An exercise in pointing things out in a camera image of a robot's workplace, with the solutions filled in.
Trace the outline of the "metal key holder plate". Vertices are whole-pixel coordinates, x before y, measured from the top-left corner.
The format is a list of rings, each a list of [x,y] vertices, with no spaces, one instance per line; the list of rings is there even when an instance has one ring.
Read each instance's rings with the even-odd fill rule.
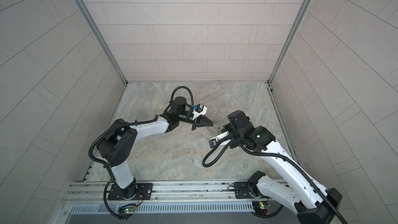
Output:
[[[216,124],[213,127],[209,127],[209,130],[212,136],[218,136],[224,132],[223,126]]]

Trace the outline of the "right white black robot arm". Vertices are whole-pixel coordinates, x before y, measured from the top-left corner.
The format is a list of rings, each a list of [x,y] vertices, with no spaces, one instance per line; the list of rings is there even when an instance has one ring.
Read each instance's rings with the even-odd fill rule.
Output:
[[[258,171],[248,180],[249,191],[254,197],[264,196],[277,201],[295,213],[302,224],[329,224],[334,218],[346,223],[339,212],[342,195],[337,189],[327,188],[316,181],[287,154],[267,128],[255,128],[243,111],[229,114],[228,120],[224,129],[231,135],[230,144],[262,158],[287,182],[283,185]]]

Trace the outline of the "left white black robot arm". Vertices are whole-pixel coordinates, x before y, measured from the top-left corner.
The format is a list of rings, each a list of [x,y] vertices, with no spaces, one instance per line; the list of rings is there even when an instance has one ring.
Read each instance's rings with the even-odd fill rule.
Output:
[[[212,127],[214,122],[205,116],[207,108],[201,104],[187,104],[182,96],[171,98],[163,114],[151,120],[126,122],[116,120],[113,125],[93,143],[102,159],[91,157],[108,171],[115,191],[124,199],[134,198],[138,192],[127,159],[135,141],[173,131],[180,122],[192,125],[192,130]]]

